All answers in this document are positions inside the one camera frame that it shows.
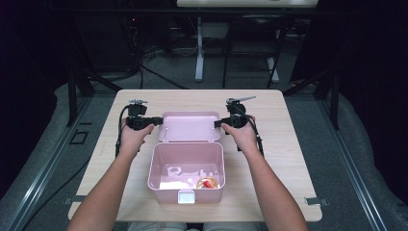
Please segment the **grey carpet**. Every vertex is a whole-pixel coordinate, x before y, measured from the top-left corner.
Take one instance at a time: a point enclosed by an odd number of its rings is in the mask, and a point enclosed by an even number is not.
[[[189,89],[220,89],[222,58],[217,55],[219,41],[212,42],[214,43],[209,43],[206,47],[208,58],[205,60],[204,80],[201,83],[194,81],[195,54],[181,56],[175,53],[171,57],[168,54],[158,53],[152,61],[145,61],[143,64]],[[291,86],[289,78],[300,45],[301,42],[297,40],[287,40],[282,60],[277,67],[281,82],[272,85],[272,89],[286,90]],[[144,89],[176,89],[146,71],[143,72],[143,80]],[[264,89],[267,80],[267,78],[229,79],[227,88]],[[138,89],[140,74],[115,83],[124,89]],[[88,136],[83,144],[68,144],[65,147],[64,154],[39,198],[35,210],[86,162],[93,151],[115,97],[106,87],[98,83],[93,85],[97,94],[91,99],[89,107],[79,121],[80,124],[76,127],[78,132],[88,132]],[[6,230],[9,227],[31,182],[51,155],[59,137],[64,133],[64,126],[68,119],[66,86],[57,90],[56,94],[59,104],[51,123],[27,165],[0,201],[2,216],[0,230]],[[309,227],[311,230],[371,230],[369,220],[345,171],[339,147],[329,132],[329,124],[324,121],[325,114],[311,97],[310,90],[304,90],[299,96],[286,97],[286,101],[317,195],[320,198],[326,198],[330,203],[329,206],[322,208],[323,219],[309,223]],[[408,218],[408,216],[405,217],[408,214],[406,206],[402,206],[400,201],[388,191],[381,175],[373,166],[370,140],[358,117],[353,113],[352,107],[344,98],[341,98],[339,122],[344,139],[352,150],[351,154],[389,230],[408,230],[406,224],[408,221],[405,220]],[[52,197],[31,220],[26,230],[64,230],[69,223],[67,218],[69,205],[64,205],[63,201],[76,193],[83,173],[82,170]],[[124,230],[125,227],[126,224],[117,224],[115,230]]]

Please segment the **light wood tabletop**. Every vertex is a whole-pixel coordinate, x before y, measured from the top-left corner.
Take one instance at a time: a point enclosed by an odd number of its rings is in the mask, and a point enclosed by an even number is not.
[[[186,8],[314,8],[318,0],[177,0]]]
[[[243,101],[246,112],[256,117],[263,139],[265,158],[298,203],[307,221],[322,217],[320,206],[307,205],[305,197],[316,197],[308,169],[281,91],[278,90],[121,90],[108,114],[77,195],[87,195],[115,158],[117,124],[130,99],[148,101],[145,116],[161,116],[170,111],[218,112],[228,117],[227,98],[256,96]],[[219,203],[161,204],[147,186],[158,127],[145,139],[132,163],[122,197],[118,221],[262,221],[248,164],[231,136],[222,133],[218,141],[224,149],[225,186]],[[69,210],[72,218],[80,202]]]

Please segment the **chair leg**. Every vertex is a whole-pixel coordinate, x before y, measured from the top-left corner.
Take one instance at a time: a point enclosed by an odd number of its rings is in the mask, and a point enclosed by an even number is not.
[[[279,59],[279,57],[276,57],[276,58],[274,59],[273,68],[272,68],[272,70],[269,72],[269,80],[268,80],[267,89],[270,88],[270,84],[272,83],[272,77],[273,77],[273,74],[274,74],[275,71],[276,71],[276,64],[278,63],[278,59]]]
[[[228,58],[231,52],[231,38],[229,35],[227,35],[227,45],[225,46],[224,49],[224,70],[223,70],[223,74],[222,74],[222,88],[225,88],[225,81],[227,78],[227,68],[228,68]]]
[[[225,88],[225,80],[227,78],[227,64],[228,64],[228,54],[225,54],[225,59],[224,59],[224,71],[222,74],[222,88]]]

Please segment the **pink plastic box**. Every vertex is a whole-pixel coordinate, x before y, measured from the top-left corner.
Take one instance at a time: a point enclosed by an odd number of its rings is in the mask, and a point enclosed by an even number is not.
[[[147,180],[160,203],[216,203],[225,185],[219,120],[215,112],[167,112],[160,126]],[[204,177],[216,180],[214,189],[197,188]]]

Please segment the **person's right hand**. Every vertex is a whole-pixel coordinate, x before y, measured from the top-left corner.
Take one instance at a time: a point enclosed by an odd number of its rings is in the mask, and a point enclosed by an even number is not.
[[[235,143],[243,152],[243,154],[253,153],[254,151],[259,151],[255,131],[251,124],[247,122],[242,128],[234,128],[226,123],[221,123],[222,129],[233,136]]]

